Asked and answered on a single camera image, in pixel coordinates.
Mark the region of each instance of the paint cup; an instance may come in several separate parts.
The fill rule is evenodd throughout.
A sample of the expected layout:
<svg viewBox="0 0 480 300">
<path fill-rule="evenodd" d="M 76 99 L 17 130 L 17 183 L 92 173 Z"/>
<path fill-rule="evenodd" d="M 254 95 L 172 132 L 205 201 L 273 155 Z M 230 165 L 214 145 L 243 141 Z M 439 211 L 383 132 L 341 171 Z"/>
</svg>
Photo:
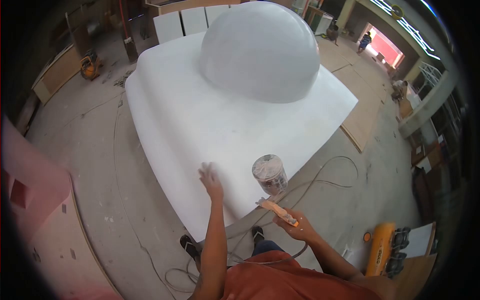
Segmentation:
<svg viewBox="0 0 480 300">
<path fill-rule="evenodd" d="M 252 166 L 252 174 L 265 193 L 276 196 L 287 189 L 288 179 L 282 160 L 273 154 L 257 159 Z"/>
</svg>

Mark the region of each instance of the spray gun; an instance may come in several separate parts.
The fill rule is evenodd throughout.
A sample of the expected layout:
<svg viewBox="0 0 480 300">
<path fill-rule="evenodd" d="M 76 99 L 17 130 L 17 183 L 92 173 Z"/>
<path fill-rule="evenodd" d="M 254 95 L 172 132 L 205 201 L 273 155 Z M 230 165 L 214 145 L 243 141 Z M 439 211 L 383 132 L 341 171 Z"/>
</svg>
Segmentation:
<svg viewBox="0 0 480 300">
<path fill-rule="evenodd" d="M 262 197 L 255 204 L 273 211 L 279 218 L 297 227 L 298 221 L 276 204 L 284 196 L 288 185 L 287 175 L 280 158 L 273 154 L 262 156 L 253 164 L 252 174 L 265 193 L 270 195 L 267 199 Z"/>
</svg>

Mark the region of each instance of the red pipe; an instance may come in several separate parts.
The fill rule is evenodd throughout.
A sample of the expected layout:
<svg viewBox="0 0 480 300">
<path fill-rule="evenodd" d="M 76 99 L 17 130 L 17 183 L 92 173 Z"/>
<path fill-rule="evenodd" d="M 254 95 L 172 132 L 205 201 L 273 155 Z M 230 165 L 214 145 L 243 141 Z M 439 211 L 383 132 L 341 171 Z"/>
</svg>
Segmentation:
<svg viewBox="0 0 480 300">
<path fill-rule="evenodd" d="M 123 29 L 125 30 L 125 39 L 127 39 L 128 38 L 127 26 L 125 26 L 125 19 L 123 18 L 123 9 L 121 7 L 121 0 L 119 0 L 119 5 L 120 5 L 121 21 L 122 21 L 122 24 L 123 24 Z"/>
</svg>

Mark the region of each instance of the red shirt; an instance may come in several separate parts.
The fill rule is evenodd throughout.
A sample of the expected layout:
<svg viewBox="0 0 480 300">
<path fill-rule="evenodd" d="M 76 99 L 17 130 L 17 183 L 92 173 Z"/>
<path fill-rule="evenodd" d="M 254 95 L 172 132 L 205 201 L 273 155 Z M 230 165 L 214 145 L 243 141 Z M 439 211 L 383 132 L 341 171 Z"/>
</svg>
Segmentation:
<svg viewBox="0 0 480 300">
<path fill-rule="evenodd" d="M 247 259 L 272 262 L 291 257 L 268 251 Z M 381 300 L 373 291 L 335 276 L 300 267 L 295 260 L 277 264 L 238 264 L 227 270 L 223 300 L 328 299 Z"/>
</svg>

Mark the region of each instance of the doorway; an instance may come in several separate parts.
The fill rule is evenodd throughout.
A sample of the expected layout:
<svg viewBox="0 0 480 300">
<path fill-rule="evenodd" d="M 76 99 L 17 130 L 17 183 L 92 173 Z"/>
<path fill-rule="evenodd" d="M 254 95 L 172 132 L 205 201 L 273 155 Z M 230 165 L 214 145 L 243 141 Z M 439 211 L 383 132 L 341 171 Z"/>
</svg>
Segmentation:
<svg viewBox="0 0 480 300">
<path fill-rule="evenodd" d="M 365 51 L 369 52 L 376 58 L 381 58 L 381 63 L 383 63 L 388 69 L 389 67 L 396 69 L 401 64 L 405 55 L 380 30 L 370 23 L 367 23 L 365 26 L 365 29 L 360 35 L 359 41 L 368 31 L 370 31 L 372 42 L 366 47 Z"/>
</svg>

